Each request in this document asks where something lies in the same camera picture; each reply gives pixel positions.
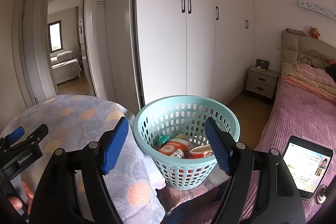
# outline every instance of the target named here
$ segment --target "blue gripper pad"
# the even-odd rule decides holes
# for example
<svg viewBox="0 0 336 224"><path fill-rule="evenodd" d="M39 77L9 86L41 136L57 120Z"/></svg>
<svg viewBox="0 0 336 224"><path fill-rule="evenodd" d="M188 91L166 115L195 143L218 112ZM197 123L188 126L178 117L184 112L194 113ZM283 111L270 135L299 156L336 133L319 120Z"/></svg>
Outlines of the blue gripper pad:
<svg viewBox="0 0 336 224"><path fill-rule="evenodd" d="M23 135L25 134L25 129L19 127L15 129L11 134L8 135L7 142L9 145L15 144Z"/></svg>
<svg viewBox="0 0 336 224"><path fill-rule="evenodd" d="M101 167L104 175L107 175L115 167L121 149L123 148L128 134L127 119L125 117L121 118L113 131L113 138L104 152L104 162Z"/></svg>
<svg viewBox="0 0 336 224"><path fill-rule="evenodd" d="M222 140L220 139L219 135L222 132L218 126L211 122L210 119L206 119L204 125L204 133L207 136L209 144L213 150L213 153L216 157L218 162L219 168L223 170L226 174L231 173L231 167L229 164L230 154L225 148Z"/></svg>

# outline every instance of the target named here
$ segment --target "light blue plastic basket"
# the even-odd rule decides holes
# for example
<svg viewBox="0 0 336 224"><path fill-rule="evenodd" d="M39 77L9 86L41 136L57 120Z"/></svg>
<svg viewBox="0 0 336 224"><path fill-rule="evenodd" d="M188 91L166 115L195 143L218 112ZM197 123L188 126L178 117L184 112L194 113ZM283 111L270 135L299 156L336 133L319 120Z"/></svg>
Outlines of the light blue plastic basket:
<svg viewBox="0 0 336 224"><path fill-rule="evenodd" d="M198 186L214 168L214 155L202 159L178 159L152 148L162 135L184 134L195 146L208 144L204 134L206 118L213 117L220 129L228 131L237 142L240 127L236 116L225 105L199 96L166 97L146 105L137 114L134 136L140 149L154 159L168 186L188 190Z"/></svg>

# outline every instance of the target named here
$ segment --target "nightstand drawer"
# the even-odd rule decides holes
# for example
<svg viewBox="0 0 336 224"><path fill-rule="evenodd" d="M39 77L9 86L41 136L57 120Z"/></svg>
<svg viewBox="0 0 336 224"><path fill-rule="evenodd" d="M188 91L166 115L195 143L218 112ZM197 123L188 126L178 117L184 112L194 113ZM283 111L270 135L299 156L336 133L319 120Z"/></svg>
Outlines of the nightstand drawer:
<svg viewBox="0 0 336 224"><path fill-rule="evenodd" d="M266 96L268 98L272 98L273 90L274 90L274 88L270 86L260 84L254 81L250 81L250 80L247 82L246 89L249 91L261 94L263 96Z"/></svg>
<svg viewBox="0 0 336 224"><path fill-rule="evenodd" d="M263 75L261 73L257 73L257 72L253 72L250 71L250 75L249 75L249 79L251 81L257 82L257 83L261 83L263 85L267 85L270 87L274 87L275 86L275 82L276 79L267 75Z"/></svg>

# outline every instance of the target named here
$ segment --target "human hand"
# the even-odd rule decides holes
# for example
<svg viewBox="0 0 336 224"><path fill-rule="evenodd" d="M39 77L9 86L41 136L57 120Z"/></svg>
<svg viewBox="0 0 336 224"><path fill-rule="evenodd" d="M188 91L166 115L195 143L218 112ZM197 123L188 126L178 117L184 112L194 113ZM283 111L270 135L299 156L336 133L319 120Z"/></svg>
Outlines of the human hand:
<svg viewBox="0 0 336 224"><path fill-rule="evenodd" d="M26 195L28 196L28 200L27 200L27 212L30 214L30 209L32 207L34 194L33 194L32 189L30 188L30 186L24 180L22 181L22 184L23 184L23 188L24 188L24 190L26 192ZM15 198L15 197L9 197L8 199L12 203L13 207L16 210L22 208L22 201L20 199Z"/></svg>

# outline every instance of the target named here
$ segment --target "nightstand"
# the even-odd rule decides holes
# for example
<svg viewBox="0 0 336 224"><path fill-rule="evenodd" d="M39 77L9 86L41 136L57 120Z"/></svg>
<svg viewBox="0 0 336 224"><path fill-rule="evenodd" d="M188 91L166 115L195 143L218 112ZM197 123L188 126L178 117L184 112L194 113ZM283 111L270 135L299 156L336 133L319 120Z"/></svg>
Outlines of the nightstand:
<svg viewBox="0 0 336 224"><path fill-rule="evenodd" d="M261 70L252 67L247 77L246 89L268 98L273 97L275 85L277 83L278 73L273 70Z"/></svg>

